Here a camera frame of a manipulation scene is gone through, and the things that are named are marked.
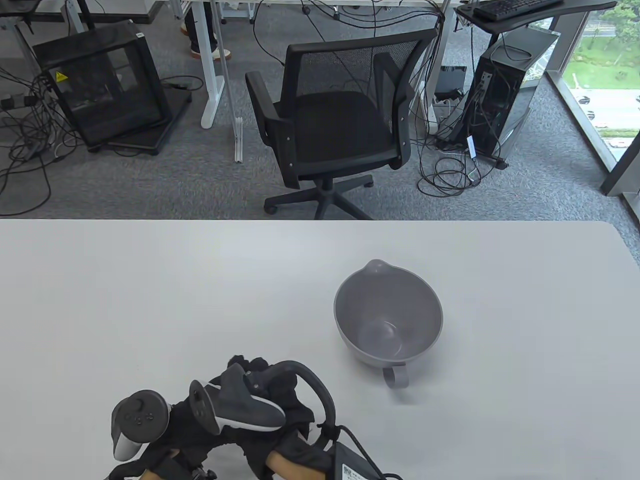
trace shoe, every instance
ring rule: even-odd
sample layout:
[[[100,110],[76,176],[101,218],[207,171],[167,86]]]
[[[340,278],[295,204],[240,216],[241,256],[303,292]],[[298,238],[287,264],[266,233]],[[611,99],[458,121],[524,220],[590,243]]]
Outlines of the shoe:
[[[182,22],[182,24],[180,24],[180,32],[184,35],[184,36],[189,36],[189,32],[187,31],[187,26],[185,25],[184,22]],[[213,34],[213,38],[214,39],[218,39],[218,37],[216,37],[216,34]]]
[[[213,60],[215,61],[220,61],[220,49],[216,48],[215,50],[213,50],[213,52],[211,52],[211,54],[213,55]],[[200,60],[202,58],[202,55],[200,55],[200,52],[195,51],[193,48],[191,48],[191,56]],[[231,52],[227,49],[225,49],[225,60],[229,60],[231,58]]]

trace warning label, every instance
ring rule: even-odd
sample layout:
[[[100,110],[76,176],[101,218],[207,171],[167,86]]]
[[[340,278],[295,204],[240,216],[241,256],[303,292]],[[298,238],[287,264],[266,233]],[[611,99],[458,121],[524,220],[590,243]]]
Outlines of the warning label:
[[[343,463],[342,464],[342,480],[367,480],[367,479]]]

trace green grass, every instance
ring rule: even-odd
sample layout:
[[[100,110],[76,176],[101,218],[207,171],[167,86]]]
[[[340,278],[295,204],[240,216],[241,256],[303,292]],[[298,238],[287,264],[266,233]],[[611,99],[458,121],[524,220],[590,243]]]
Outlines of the green grass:
[[[614,65],[620,53],[622,56]],[[583,88],[640,89],[640,44],[621,45],[610,38],[583,38],[564,72],[570,88],[576,87],[573,74]]]
[[[602,138],[635,138],[638,129],[598,129],[598,133]]]

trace chair backrest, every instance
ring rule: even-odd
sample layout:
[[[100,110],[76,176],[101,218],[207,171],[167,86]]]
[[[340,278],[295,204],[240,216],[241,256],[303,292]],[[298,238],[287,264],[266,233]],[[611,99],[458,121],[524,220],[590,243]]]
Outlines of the chair backrest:
[[[427,29],[290,45],[278,113],[282,118],[293,119],[296,102],[304,95],[360,92],[371,100],[388,125],[402,157],[392,167],[399,168],[411,155],[408,113],[414,92],[410,78],[420,56],[436,37],[436,29]]]

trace person's leg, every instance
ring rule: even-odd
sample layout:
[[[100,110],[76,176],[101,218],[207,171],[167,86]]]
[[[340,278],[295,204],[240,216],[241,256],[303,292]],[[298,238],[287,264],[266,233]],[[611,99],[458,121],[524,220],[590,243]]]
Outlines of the person's leg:
[[[207,19],[207,30],[209,31],[209,41],[211,43],[211,50],[213,52],[214,59],[220,59],[220,52],[218,51],[218,42],[216,36],[213,33],[213,12],[211,11],[211,3],[204,2],[204,13]],[[200,46],[198,45],[198,35],[196,34],[196,22],[193,18],[193,12],[189,9],[185,19],[184,25],[186,26],[187,35],[191,41],[191,56],[194,58],[200,58]],[[231,58],[231,52],[225,49],[226,59]]]

